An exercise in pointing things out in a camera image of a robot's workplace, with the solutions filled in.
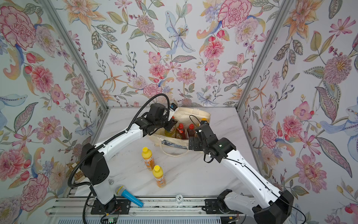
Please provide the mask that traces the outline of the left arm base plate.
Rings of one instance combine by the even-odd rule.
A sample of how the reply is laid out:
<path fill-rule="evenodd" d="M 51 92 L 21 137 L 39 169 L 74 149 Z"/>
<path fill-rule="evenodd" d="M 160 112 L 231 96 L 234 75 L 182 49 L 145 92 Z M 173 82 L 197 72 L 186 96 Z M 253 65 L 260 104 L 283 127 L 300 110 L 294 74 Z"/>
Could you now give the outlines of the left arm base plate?
<path fill-rule="evenodd" d="M 108 204 L 103 205 L 99 200 L 94 201 L 93 208 L 90 211 L 91 215 L 128 215 L 131 207 L 131 202 L 127 199 L 111 200 Z"/>

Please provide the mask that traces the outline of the cream canvas shopping bag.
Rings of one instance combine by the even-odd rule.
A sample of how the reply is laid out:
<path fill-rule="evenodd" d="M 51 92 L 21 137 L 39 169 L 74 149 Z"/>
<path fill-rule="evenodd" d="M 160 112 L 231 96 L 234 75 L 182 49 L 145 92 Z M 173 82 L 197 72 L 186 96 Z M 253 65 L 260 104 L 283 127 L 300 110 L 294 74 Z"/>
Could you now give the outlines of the cream canvas shopping bag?
<path fill-rule="evenodd" d="M 173 119 L 177 123 L 170 131 L 162 128 L 149 138 L 165 155 L 180 157 L 189 151 L 189 138 L 196 135 L 195 128 L 202 120 L 209 122 L 211 114 L 197 108 L 181 107 Z"/>

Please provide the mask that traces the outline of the green dish soap bottle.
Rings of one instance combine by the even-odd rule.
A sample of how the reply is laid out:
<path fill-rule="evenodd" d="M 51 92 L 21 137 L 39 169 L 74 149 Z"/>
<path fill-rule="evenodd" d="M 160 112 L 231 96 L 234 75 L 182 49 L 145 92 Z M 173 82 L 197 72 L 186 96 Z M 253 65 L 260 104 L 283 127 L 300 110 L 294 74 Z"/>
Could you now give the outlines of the green dish soap bottle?
<path fill-rule="evenodd" d="M 177 125 L 177 120 L 174 118 L 174 116 L 171 118 L 171 121 L 173 121 L 173 126 L 171 127 L 170 131 L 165 130 L 165 136 L 166 137 L 171 137 L 174 138 L 175 136 L 175 131 L 176 131 L 176 125 Z"/>

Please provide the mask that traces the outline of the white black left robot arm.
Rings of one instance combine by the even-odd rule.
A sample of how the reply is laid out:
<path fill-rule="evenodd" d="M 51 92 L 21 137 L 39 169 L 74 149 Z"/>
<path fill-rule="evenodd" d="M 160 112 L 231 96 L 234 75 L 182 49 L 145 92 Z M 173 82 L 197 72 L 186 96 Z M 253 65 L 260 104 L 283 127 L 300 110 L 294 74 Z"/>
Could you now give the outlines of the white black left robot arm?
<path fill-rule="evenodd" d="M 109 184 L 110 168 L 108 162 L 122 149 L 136 140 L 158 131 L 161 128 L 170 130 L 176 121 L 172 118 L 177 111 L 175 103 L 164 106 L 154 103 L 149 112 L 142 116 L 137 114 L 129 126 L 118 134 L 96 145 L 86 144 L 82 150 L 79 168 L 89 180 L 89 188 L 96 200 L 104 207 L 114 206 L 115 193 Z"/>

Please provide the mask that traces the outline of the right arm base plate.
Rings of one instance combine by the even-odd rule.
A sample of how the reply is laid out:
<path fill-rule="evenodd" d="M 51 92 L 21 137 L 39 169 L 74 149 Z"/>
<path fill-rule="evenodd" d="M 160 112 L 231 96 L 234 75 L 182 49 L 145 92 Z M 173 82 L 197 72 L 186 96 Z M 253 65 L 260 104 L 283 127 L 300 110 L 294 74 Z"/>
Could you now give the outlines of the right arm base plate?
<path fill-rule="evenodd" d="M 202 210 L 210 215 L 238 215 L 241 212 L 230 210 L 221 200 L 218 199 L 205 199 L 205 205 Z"/>

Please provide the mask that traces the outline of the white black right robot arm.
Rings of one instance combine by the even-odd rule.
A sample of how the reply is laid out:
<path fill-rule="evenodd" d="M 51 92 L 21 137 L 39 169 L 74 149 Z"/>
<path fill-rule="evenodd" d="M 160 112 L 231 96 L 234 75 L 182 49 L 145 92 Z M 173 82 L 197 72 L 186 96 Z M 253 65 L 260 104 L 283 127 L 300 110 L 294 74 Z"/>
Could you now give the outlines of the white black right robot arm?
<path fill-rule="evenodd" d="M 252 194 L 243 196 L 227 189 L 217 200 L 224 209 L 238 211 L 253 217 L 258 224 L 283 224 L 291 215 L 294 197 L 270 184 L 241 155 L 227 138 L 218 139 L 209 123 L 202 121 L 195 129 L 196 136 L 189 138 L 189 150 L 202 151 L 225 166 L 243 183 Z"/>

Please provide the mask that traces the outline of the dark red bottle front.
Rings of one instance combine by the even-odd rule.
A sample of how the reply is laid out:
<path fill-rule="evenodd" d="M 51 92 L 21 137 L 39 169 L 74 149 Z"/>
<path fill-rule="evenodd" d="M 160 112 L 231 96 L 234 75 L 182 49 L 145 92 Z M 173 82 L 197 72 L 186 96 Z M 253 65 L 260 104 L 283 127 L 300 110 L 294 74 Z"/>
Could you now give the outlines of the dark red bottle front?
<path fill-rule="evenodd" d="M 195 136 L 195 130 L 194 129 L 195 129 L 194 124 L 190 124 L 188 129 L 187 129 L 188 138 Z"/>

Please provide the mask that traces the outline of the orange bottle yellow cap front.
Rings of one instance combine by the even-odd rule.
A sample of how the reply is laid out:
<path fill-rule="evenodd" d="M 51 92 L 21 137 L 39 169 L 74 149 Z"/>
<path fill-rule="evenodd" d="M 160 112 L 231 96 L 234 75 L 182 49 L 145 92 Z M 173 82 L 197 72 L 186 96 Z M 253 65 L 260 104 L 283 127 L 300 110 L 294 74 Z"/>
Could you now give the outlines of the orange bottle yellow cap front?
<path fill-rule="evenodd" d="M 155 177 L 156 183 L 160 188 L 166 185 L 163 169 L 159 165 L 154 166 L 153 176 Z"/>

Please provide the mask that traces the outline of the dark red bottle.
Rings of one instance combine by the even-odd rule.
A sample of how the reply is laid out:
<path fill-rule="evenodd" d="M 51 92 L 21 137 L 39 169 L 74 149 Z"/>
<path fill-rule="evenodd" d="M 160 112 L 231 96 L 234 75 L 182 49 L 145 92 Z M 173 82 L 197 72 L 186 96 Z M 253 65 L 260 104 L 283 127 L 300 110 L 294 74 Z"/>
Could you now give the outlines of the dark red bottle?
<path fill-rule="evenodd" d="M 188 138 L 195 136 L 195 130 L 194 129 L 195 129 L 194 124 L 190 124 L 188 129 L 187 129 Z"/>
<path fill-rule="evenodd" d="M 178 127 L 176 128 L 175 138 L 176 139 L 181 139 L 181 140 L 186 140 L 187 139 L 185 129 L 184 129 L 184 125 L 182 123 L 180 123 L 178 125 Z"/>

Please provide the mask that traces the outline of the orange bottle yellow cap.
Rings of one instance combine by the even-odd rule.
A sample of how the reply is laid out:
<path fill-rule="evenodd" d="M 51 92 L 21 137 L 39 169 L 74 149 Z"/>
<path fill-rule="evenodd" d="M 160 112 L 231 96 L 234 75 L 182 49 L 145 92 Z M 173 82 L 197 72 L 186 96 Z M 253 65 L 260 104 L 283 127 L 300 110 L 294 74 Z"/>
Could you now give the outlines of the orange bottle yellow cap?
<path fill-rule="evenodd" d="M 154 166 L 153 176 L 155 177 L 156 183 L 160 188 L 166 185 L 163 169 L 159 165 Z"/>
<path fill-rule="evenodd" d="M 148 147 L 142 149 L 142 158 L 148 170 L 152 171 L 155 167 L 155 161 L 152 151 Z"/>

